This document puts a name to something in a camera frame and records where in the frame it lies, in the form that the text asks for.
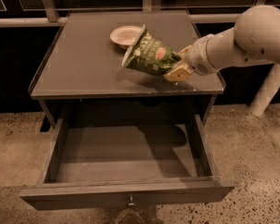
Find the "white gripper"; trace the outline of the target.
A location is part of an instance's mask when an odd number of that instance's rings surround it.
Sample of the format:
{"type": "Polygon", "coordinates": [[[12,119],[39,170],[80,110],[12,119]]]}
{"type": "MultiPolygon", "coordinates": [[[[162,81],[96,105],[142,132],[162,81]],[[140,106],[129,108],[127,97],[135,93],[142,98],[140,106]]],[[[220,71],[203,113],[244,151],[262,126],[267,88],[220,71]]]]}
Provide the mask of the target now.
{"type": "Polygon", "coordinates": [[[195,72],[199,76],[208,76],[218,72],[207,55],[207,44],[214,35],[207,35],[197,39],[192,45],[184,47],[178,52],[182,60],[174,66],[172,70],[164,75],[164,78],[170,82],[185,81],[195,72]]]}

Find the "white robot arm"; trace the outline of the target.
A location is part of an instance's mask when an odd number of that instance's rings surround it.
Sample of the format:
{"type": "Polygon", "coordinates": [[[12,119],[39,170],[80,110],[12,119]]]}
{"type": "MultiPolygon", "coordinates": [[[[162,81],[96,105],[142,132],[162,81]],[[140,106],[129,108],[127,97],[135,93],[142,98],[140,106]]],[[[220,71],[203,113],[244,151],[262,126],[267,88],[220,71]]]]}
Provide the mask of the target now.
{"type": "Polygon", "coordinates": [[[240,15],[234,26],[216,35],[206,35],[180,51],[182,60],[164,77],[171,82],[192,74],[208,76],[227,67],[271,64],[249,110],[256,116],[280,89],[280,9],[255,6],[240,15]]]}

